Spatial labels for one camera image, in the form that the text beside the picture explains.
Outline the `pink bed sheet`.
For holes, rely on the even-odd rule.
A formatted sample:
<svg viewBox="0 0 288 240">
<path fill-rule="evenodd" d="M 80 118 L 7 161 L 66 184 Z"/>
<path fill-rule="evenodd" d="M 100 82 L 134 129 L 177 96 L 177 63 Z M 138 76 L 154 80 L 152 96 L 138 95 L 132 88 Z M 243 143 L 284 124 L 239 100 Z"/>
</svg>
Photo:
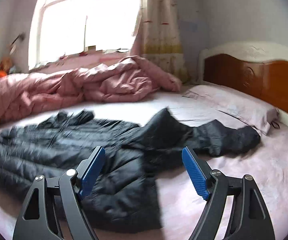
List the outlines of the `pink bed sheet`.
<svg viewBox="0 0 288 240">
<path fill-rule="evenodd" d="M 220 91 L 97 103 L 0 131 L 6 239 L 284 239 L 288 127 L 209 103 Z"/>
</svg>

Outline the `pink pillow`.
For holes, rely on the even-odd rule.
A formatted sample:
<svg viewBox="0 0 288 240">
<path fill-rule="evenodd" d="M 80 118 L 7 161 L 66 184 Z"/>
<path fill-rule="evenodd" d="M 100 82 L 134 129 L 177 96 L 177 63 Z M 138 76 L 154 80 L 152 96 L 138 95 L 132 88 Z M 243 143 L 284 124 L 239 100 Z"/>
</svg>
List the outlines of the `pink pillow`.
<svg viewBox="0 0 288 240">
<path fill-rule="evenodd" d="M 267 135 L 271 124 L 278 120 L 274 106 L 238 90 L 218 85 L 197 85 L 188 89 L 184 97 L 205 102 Z"/>
</svg>

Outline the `orange plush toy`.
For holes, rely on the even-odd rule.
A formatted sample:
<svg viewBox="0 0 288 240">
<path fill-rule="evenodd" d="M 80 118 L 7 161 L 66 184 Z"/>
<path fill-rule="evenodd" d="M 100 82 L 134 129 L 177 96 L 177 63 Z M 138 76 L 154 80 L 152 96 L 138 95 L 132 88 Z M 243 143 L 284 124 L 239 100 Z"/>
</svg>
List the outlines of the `orange plush toy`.
<svg viewBox="0 0 288 240">
<path fill-rule="evenodd" d="M 0 78 L 7 76 L 7 72 L 0 70 Z"/>
</svg>

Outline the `wooden white headboard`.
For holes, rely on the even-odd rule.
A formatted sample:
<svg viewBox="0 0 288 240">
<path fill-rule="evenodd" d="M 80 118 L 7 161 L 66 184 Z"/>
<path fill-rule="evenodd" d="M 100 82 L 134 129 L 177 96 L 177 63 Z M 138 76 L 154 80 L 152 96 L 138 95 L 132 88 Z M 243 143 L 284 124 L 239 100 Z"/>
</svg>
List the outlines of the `wooden white headboard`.
<svg viewBox="0 0 288 240">
<path fill-rule="evenodd" d="M 233 88 L 288 114 L 288 47 L 272 42 L 229 42 L 204 49 L 199 81 Z"/>
</svg>

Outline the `pink quilted duvet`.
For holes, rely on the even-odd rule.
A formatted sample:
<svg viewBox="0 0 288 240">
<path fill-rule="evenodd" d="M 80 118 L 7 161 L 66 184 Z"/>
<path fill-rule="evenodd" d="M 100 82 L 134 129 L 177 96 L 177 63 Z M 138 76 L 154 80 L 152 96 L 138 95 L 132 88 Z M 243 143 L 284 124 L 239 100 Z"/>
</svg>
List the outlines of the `pink quilted duvet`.
<svg viewBox="0 0 288 240">
<path fill-rule="evenodd" d="M 156 90 L 179 92 L 181 81 L 140 56 L 111 66 L 0 78 L 0 124 L 84 101 L 136 102 Z"/>
</svg>

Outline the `books on windowsill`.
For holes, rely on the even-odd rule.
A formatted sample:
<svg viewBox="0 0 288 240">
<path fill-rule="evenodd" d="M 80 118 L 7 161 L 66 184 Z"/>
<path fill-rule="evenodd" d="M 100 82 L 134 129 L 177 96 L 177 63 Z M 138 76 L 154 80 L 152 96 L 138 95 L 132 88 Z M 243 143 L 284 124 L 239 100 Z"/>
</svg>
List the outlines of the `books on windowsill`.
<svg viewBox="0 0 288 240">
<path fill-rule="evenodd" d="M 96 46 L 87 46 L 82 52 L 79 53 L 79 56 L 92 55 L 92 54 L 103 54 L 103 50 L 99 50 Z"/>
</svg>

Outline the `white framed window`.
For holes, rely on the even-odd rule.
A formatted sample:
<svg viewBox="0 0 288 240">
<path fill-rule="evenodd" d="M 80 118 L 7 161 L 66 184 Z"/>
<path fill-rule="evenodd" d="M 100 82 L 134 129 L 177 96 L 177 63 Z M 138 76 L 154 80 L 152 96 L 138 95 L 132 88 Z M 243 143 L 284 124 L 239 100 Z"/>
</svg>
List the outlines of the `white framed window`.
<svg viewBox="0 0 288 240">
<path fill-rule="evenodd" d="M 34 69 L 95 48 L 129 52 L 140 20 L 140 0 L 37 0 L 28 67 Z"/>
</svg>

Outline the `patterned beige curtain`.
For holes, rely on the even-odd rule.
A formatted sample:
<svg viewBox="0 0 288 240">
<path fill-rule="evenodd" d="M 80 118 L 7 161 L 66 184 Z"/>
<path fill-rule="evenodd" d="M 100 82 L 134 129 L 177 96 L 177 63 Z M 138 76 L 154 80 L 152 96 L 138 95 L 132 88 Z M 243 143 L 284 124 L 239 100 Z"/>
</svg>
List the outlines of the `patterned beige curtain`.
<svg viewBox="0 0 288 240">
<path fill-rule="evenodd" d="M 130 55 L 140 55 L 183 83 L 190 76 L 184 59 L 176 0 L 140 0 Z"/>
</svg>

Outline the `pink wall lamp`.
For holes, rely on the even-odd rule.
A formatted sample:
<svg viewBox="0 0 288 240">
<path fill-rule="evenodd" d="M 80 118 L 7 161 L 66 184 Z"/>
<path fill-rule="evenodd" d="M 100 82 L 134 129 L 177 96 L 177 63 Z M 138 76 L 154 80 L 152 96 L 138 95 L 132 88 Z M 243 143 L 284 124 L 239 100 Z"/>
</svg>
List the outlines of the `pink wall lamp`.
<svg viewBox="0 0 288 240">
<path fill-rule="evenodd" d="M 21 42 L 23 42 L 26 38 L 26 34 L 25 33 L 20 33 L 14 40 L 13 42 L 10 44 L 9 46 L 9 55 L 12 55 L 13 53 L 15 53 L 15 50 L 17 48 L 17 45 Z"/>
</svg>

